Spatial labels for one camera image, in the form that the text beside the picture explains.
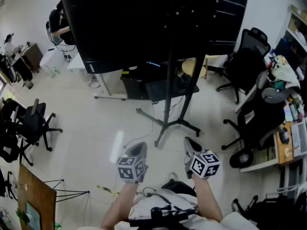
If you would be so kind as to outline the brown wooden cabinet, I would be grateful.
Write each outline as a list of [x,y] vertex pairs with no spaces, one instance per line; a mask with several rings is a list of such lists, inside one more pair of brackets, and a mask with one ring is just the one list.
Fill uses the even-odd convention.
[[36,43],[23,49],[21,51],[21,58],[31,72],[39,73],[40,61],[43,58],[43,54]]

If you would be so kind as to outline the person's left forearm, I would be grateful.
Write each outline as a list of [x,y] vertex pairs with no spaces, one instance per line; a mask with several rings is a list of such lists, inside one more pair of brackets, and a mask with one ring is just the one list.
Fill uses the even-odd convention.
[[125,183],[115,202],[105,214],[101,229],[114,230],[118,223],[128,219],[138,186],[138,183]]

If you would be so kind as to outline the white shelf unit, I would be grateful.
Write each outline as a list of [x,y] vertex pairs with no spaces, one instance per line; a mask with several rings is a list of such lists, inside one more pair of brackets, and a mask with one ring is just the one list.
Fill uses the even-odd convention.
[[307,11],[288,6],[274,53],[286,57],[301,81],[307,78]]

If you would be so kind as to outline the pile of patterned clothes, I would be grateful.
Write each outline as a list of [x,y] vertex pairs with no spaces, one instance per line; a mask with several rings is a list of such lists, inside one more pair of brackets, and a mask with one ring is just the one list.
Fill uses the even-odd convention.
[[295,71],[282,55],[274,56],[267,67],[269,85],[277,92],[292,90],[301,92],[300,83]]

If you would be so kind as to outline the yellow round stool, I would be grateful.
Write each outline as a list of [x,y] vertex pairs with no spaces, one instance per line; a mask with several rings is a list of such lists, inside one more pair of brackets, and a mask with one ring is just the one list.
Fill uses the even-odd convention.
[[[204,78],[205,80],[207,79],[209,59],[215,59],[215,58],[218,58],[219,56],[220,55],[211,55],[211,56],[206,55],[205,56],[203,66],[202,66],[200,74],[199,74],[200,78]],[[182,63],[183,72],[192,77],[193,72],[194,72],[194,68],[195,68],[195,65],[196,65],[196,61],[197,61],[196,58],[185,59]]]

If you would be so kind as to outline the black wheeled TV stand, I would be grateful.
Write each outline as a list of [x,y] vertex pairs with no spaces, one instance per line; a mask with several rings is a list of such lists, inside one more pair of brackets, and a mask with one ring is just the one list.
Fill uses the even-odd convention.
[[194,93],[194,89],[196,87],[199,74],[201,71],[201,68],[203,66],[203,62],[205,60],[205,53],[198,52],[196,57],[196,65],[194,68],[193,75],[191,77],[191,81],[188,85],[188,88],[184,94],[185,101],[180,113],[179,118],[176,121],[169,122],[170,117],[170,110],[171,110],[171,100],[172,100],[172,94],[173,94],[173,87],[174,87],[174,80],[175,80],[175,56],[174,56],[174,49],[170,49],[169,51],[169,59],[168,59],[168,65],[167,65],[167,79],[166,79],[166,96],[165,96],[165,109],[164,109],[164,119],[161,121],[159,119],[154,118],[153,116],[150,116],[149,114],[145,113],[140,108],[136,109],[136,112],[154,123],[159,124],[162,128],[160,131],[160,134],[156,141],[154,141],[154,146],[157,148],[159,146],[159,142],[164,135],[165,131],[173,125],[183,125],[189,129],[192,129],[195,131],[196,136],[198,137],[200,135],[201,130],[193,125],[191,125],[189,122],[184,120],[184,116],[187,112],[189,103],[191,101],[192,95]]

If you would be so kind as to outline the large black television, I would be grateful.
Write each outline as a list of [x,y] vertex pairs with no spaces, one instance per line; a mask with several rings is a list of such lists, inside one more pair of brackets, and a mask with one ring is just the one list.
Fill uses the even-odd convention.
[[248,0],[62,0],[89,73],[226,55]]

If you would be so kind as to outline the person's right forearm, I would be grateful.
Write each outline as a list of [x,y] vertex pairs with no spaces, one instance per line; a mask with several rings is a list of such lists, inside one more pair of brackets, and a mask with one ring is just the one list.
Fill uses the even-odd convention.
[[218,206],[207,179],[201,179],[192,175],[197,196],[197,204],[200,216],[221,222],[223,215]]

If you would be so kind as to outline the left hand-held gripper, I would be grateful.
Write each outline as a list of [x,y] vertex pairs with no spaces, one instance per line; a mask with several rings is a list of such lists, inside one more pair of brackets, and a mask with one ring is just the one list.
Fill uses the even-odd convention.
[[116,163],[120,179],[125,183],[142,183],[148,169],[146,157],[146,142],[139,142],[127,149],[125,155],[119,157]]

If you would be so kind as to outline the black mesh office chair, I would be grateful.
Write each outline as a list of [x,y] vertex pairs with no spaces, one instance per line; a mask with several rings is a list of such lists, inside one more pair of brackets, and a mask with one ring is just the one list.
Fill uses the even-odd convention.
[[254,86],[258,75],[266,69],[265,56],[270,52],[267,35],[258,28],[242,31],[239,49],[227,56],[224,69],[220,75],[229,83],[216,90],[233,87],[236,93],[236,104],[239,104],[239,90],[248,94]]

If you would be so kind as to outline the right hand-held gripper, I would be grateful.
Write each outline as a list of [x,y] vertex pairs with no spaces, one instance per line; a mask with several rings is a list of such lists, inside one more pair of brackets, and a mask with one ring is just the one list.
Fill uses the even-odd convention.
[[189,161],[185,163],[188,179],[191,179],[193,174],[201,179],[216,175],[222,162],[215,153],[204,149],[201,144],[189,137],[184,138],[184,150],[190,156]]

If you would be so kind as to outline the white wheeled desk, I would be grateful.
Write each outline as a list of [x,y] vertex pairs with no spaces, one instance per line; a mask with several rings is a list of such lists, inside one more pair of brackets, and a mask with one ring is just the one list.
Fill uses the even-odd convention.
[[98,88],[94,88],[95,92],[93,93],[93,97],[95,99],[109,98],[124,101],[128,98],[123,81],[120,79],[121,70],[103,74],[87,73],[79,53],[70,62],[67,69],[69,71],[77,71],[86,85],[91,82],[93,76],[95,75],[95,79],[100,84]]

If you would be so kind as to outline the yellow and black tape strip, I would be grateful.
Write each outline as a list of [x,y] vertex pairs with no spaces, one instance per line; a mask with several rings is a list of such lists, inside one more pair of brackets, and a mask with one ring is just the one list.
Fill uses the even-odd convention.
[[98,187],[99,189],[102,189],[102,190],[104,190],[104,191],[106,191],[106,192],[109,192],[109,193],[111,193],[111,194],[113,194],[113,195],[119,195],[119,192],[112,191],[112,190],[110,190],[110,189],[108,189],[108,188],[106,188],[106,187],[98,186],[98,185],[97,185],[97,187]]

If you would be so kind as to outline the silver laptop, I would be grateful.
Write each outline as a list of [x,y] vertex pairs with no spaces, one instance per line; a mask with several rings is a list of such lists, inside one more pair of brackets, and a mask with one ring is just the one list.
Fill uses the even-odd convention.
[[291,126],[292,145],[294,157],[307,154],[307,121]]

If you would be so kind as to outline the person's white shirt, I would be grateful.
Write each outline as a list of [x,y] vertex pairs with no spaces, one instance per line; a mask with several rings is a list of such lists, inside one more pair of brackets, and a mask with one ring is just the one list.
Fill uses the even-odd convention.
[[136,197],[128,221],[121,221],[114,230],[259,230],[237,212],[217,222],[198,214],[197,198],[160,190],[150,197]]

